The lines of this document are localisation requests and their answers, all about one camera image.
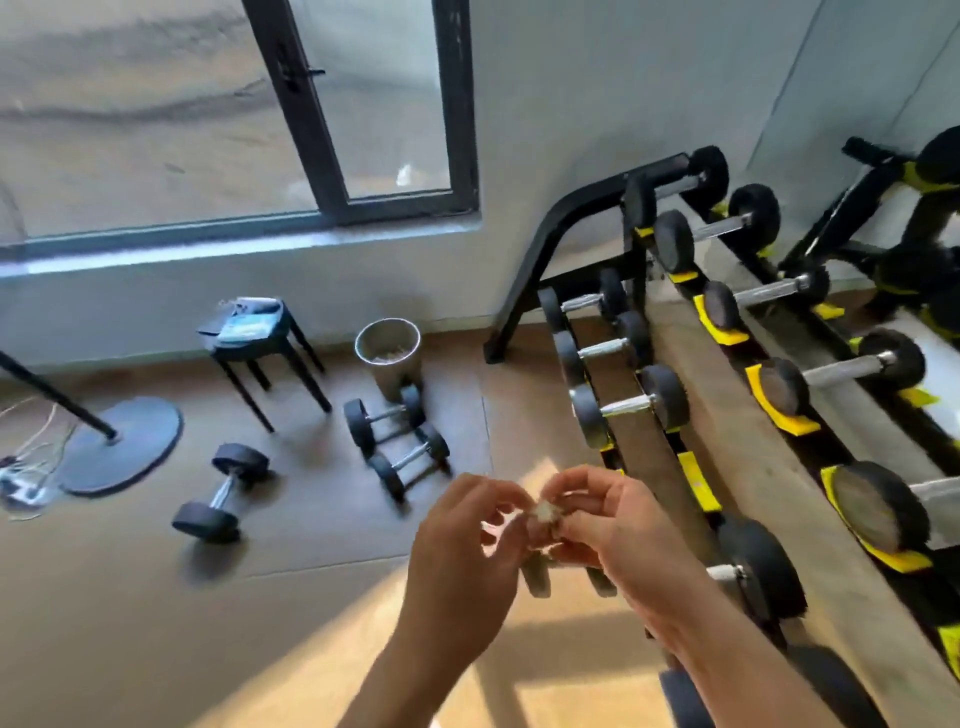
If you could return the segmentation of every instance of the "right hand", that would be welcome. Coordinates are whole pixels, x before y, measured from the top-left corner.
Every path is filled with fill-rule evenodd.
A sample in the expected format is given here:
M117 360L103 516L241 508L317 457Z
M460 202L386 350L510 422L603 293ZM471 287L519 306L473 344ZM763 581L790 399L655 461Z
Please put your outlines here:
M667 649L725 598L639 480L583 465L554 475L540 497L567 514L550 556L602 568Z

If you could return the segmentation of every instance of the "window sill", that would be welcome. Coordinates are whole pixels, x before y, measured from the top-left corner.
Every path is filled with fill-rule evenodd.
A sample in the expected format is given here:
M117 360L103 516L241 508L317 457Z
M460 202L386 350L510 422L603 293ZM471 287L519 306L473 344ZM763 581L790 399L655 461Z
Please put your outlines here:
M66 273L100 268L113 268L173 260L250 255L303 248L325 248L337 245L403 240L412 237L447 235L480 230L480 213L428 220L381 223L368 226L338 228L295 234L273 234L258 237L194 242L182 245L118 248L89 254L29 255L31 243L4 250L0 248L0 279L49 273Z

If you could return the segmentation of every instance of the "small white object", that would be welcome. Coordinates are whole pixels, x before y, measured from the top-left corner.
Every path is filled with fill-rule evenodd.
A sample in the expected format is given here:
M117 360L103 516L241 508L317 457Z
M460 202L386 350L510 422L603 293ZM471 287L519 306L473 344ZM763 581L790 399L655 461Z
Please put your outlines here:
M549 500L541 500L533 510L534 518L540 523L556 523L563 514L564 512Z

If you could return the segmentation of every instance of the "stool leg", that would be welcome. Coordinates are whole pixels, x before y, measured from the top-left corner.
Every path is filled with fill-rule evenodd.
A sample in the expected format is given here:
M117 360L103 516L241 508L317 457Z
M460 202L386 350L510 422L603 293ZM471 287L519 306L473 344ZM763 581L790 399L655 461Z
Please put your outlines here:
M323 411L329 412L333 409L333 407L330 406L329 400L324 397L324 393L320 391L320 385L317 384L317 380L310 375L310 370L306 368L303 359L300 358L297 350L293 348L289 341L284 340L281 342L280 353L283 354L283 358L287 360L294 374L303 382L303 386L306 387L307 392L313 395L313 399L318 402Z
M306 340L306 336L303 335L303 329L297 325L297 321L294 319L293 314L290 315L290 332L294 335L294 338L297 339L297 343L300 344L300 348L306 352L306 355L310 357L310 361L313 362L313 365L317 367L317 371L321 374L326 373L324 365L320 363L320 358L317 356L317 353L313 351L313 347L310 346L310 342Z
M250 370L250 373L253 375L253 378L256 379L257 384L259 384L264 392L270 391L270 380L267 379L267 375L263 373L263 370L260 369L260 365L257 364L252 359L247 362L247 369Z
M240 378L236 373L230 368L229 364L226 361L220 361L219 359L215 360L217 364L220 365L220 368L224 370L224 374L227 375L227 379L230 380L230 383L240 393L240 397L243 398L243 401L247 403L247 406L253 410L253 414L256 415L256 419L260 421L260 424L267 428L267 432L276 432L274 426L270 424L270 420L267 419L267 416L263 414L261 409L256 406L256 402L253 401L253 397L250 396L250 392L247 391L247 388L243 385L243 382L240 381Z

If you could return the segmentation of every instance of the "hand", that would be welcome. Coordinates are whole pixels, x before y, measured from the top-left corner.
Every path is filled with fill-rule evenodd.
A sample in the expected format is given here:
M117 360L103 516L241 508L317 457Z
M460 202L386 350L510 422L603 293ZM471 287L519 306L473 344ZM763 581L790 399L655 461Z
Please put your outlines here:
M478 658L503 626L526 557L523 515L497 539L504 514L533 499L516 483L460 475L420 524L410 555L407 590L392 639L411 660L427 661L453 679ZM493 546L490 556L483 546Z
M568 564L601 567L647 627L671 649L723 593L639 480L592 466L557 473L540 496L567 515L550 549Z

